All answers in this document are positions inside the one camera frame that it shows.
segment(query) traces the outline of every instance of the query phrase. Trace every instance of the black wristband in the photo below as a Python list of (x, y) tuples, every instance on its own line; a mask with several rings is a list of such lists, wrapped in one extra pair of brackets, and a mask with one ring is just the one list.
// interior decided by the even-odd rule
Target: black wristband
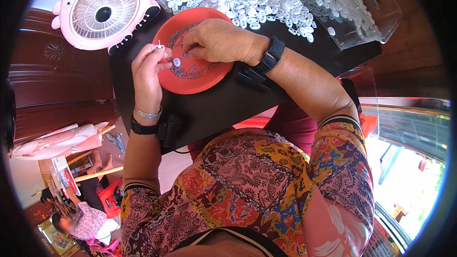
[(271, 71), (274, 66), (279, 64), (281, 56), (283, 55), (286, 44), (276, 37), (270, 39), (270, 46), (263, 54), (263, 58), (260, 63), (255, 66), (256, 70), (259, 70), (262, 74), (266, 74)]
[(136, 133), (140, 135), (151, 135), (151, 134), (157, 134), (159, 131), (159, 126), (158, 125), (152, 125), (152, 126), (142, 126), (139, 124), (135, 119), (134, 116), (132, 115), (132, 120), (130, 121), (130, 128)]

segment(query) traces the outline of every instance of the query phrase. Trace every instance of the metal spring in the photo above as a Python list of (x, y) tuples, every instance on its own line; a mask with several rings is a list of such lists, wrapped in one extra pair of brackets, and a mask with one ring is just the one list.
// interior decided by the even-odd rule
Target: metal spring
[[(178, 41), (178, 46), (180, 46), (180, 48), (183, 47), (183, 44), (184, 44), (184, 40), (183, 40), (183, 34), (187, 31), (189, 31), (190, 29), (192, 29), (193, 27), (197, 26), (198, 24), (190, 24), (190, 25), (186, 25), (184, 26), (183, 28), (179, 29), (176, 33), (174, 33), (173, 35), (170, 36), (170, 39), (169, 39), (169, 42), (168, 42), (168, 45), (167, 47), (168, 48), (173, 48), (174, 44), (176, 43), (176, 41)], [(185, 54), (184, 52), (181, 52), (181, 59), (189, 59), (189, 56), (187, 54)], [(202, 69), (200, 67), (196, 67), (194, 65), (191, 65), (190, 68), (190, 72), (187, 71), (186, 69), (184, 71), (181, 71), (182, 69), (182, 66), (172, 66), (170, 68), (171, 72), (173, 72), (177, 77), (183, 77), (183, 78), (186, 78), (186, 79), (196, 79), (196, 78), (199, 78), (203, 75), (203, 71), (206, 70), (207, 72), (210, 71), (210, 69), (214, 66), (219, 66), (219, 63), (216, 62), (216, 63), (211, 63), (209, 64), (205, 69)]]

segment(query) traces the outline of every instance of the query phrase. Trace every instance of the foot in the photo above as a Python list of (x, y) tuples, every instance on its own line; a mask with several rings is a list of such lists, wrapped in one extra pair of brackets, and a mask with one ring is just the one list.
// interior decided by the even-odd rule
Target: foot
[(106, 163), (106, 166), (102, 169), (102, 171), (111, 170), (113, 168), (113, 156), (111, 155), (111, 153), (108, 153), (106, 157), (108, 158), (108, 162)]
[(94, 150), (94, 166), (96, 168), (101, 167), (101, 158), (98, 150)]

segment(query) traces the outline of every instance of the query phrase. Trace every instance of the patterned shirt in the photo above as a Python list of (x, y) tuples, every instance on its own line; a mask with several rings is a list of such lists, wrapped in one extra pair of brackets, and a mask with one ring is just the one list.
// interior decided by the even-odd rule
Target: patterned shirt
[(276, 133), (237, 129), (212, 140), (160, 195), (125, 186), (123, 256), (165, 256), (210, 229), (244, 227), (288, 256), (360, 256), (373, 232), (373, 183), (351, 117), (328, 119), (310, 157)]
[(76, 214), (73, 217), (75, 231), (70, 232), (81, 240), (90, 240), (100, 230), (106, 221), (106, 213), (91, 208), (85, 201), (76, 205)]

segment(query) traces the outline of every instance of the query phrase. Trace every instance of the striped sleeve cuff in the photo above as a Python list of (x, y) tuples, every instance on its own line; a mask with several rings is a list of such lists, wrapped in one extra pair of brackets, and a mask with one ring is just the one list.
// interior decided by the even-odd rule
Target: striped sleeve cuff
[(360, 132), (362, 132), (362, 129), (360, 128), (359, 122), (354, 119), (353, 117), (345, 114), (338, 114), (334, 115), (332, 117), (327, 118), (326, 120), (323, 121), (319, 129), (322, 127), (326, 126), (329, 123), (334, 123), (334, 122), (344, 122), (344, 123), (349, 123), (354, 126), (355, 129), (358, 129)]
[(124, 192), (130, 190), (130, 189), (133, 189), (133, 188), (147, 188), (147, 189), (150, 189), (152, 191), (156, 191), (157, 190), (155, 188), (153, 188), (152, 186), (150, 185), (147, 185), (145, 183), (140, 183), (140, 182), (131, 182), (131, 183), (128, 183), (127, 185), (125, 185), (124, 187)]

